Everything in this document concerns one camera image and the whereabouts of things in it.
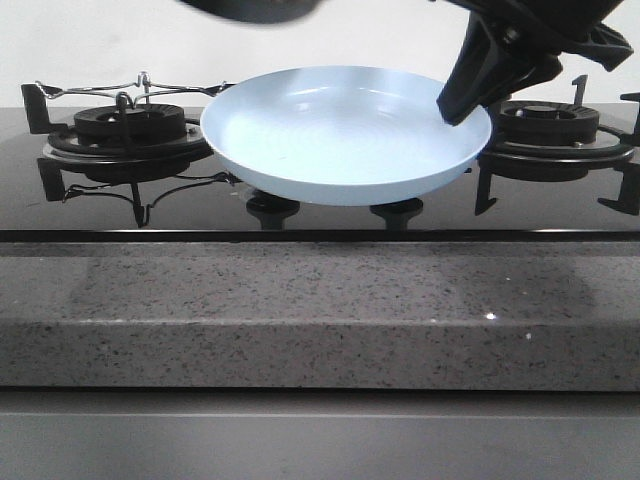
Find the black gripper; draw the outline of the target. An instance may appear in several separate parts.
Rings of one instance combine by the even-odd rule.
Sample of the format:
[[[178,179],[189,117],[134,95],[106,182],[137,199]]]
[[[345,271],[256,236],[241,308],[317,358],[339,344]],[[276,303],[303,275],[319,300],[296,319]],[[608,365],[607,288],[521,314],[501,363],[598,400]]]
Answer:
[[[624,36],[604,24],[620,5],[618,1],[456,4],[474,12],[458,59],[437,98],[441,116],[450,125],[460,124],[478,106],[491,106],[554,79],[560,73],[557,53],[582,56],[607,71],[633,54]]]

